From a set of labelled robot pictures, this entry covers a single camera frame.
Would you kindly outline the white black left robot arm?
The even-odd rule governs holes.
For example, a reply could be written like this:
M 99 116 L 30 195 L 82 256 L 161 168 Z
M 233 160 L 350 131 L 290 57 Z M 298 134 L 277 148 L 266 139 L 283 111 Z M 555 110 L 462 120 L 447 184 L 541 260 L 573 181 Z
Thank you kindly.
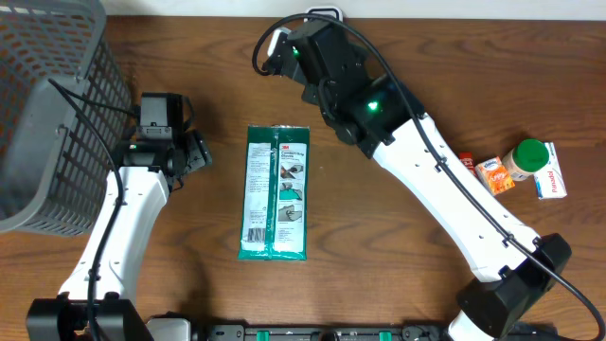
M 168 312 L 144 321 L 136 287 L 153 226 L 184 177 L 212 162 L 190 99 L 145 93 L 134 138 L 114 149 L 102 208 L 70 277 L 27 313 L 32 340 L 199 340 L 196 324 Z

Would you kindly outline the orange tissue pack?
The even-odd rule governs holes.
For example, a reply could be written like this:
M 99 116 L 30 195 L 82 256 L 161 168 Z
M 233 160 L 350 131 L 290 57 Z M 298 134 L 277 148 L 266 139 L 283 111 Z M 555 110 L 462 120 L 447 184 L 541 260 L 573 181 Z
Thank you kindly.
M 475 171 L 480 182 L 493 196 L 515 187 L 514 181 L 499 157 L 478 163 Z

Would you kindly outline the red stick sachet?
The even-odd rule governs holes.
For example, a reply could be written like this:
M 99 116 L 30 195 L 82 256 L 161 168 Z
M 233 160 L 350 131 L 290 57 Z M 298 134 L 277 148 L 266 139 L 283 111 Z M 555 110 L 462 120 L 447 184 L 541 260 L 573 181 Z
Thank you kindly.
M 472 153 L 464 152 L 458 154 L 459 160 L 465 166 L 465 168 L 473 175 L 477 176 L 475 171 L 475 164 L 473 161 Z

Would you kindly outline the green white gloves package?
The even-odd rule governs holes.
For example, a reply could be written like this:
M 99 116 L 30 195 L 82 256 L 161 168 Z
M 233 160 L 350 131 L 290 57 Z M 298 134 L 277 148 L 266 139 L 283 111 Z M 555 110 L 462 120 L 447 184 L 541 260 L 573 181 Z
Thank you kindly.
M 239 260 L 307 258 L 311 130 L 249 126 Z

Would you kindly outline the white slim box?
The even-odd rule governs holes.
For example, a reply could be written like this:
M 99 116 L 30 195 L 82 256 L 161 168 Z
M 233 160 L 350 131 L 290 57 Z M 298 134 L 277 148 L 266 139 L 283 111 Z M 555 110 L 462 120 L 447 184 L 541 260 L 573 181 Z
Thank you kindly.
M 548 151 L 547 164 L 534 173 L 535 185 L 540 200 L 561 199 L 567 196 L 561 166 L 553 142 L 544 142 Z

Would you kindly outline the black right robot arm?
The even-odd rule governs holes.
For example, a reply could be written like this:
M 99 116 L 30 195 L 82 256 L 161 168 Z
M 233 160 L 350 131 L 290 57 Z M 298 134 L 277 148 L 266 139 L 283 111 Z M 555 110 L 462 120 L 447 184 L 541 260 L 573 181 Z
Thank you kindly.
M 472 281 L 456 297 L 460 311 L 450 340 L 548 340 L 523 331 L 519 319 L 555 284 L 572 255 L 559 234 L 542 236 L 508 212 L 461 163 L 421 102 L 391 70 L 365 69 L 376 47 L 349 25 L 317 14 L 294 16 L 264 35 L 263 76 L 285 76 L 304 87 L 338 138 L 402 182 L 459 248 Z

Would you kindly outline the green lid jar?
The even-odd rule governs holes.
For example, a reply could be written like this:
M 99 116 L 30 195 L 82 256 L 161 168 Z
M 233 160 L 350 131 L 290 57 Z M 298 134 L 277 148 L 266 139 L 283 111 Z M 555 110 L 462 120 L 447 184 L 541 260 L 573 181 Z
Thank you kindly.
M 525 139 L 508 152 L 502 164 L 513 181 L 524 181 L 541 170 L 549 161 L 549 151 L 544 143 L 537 139 Z

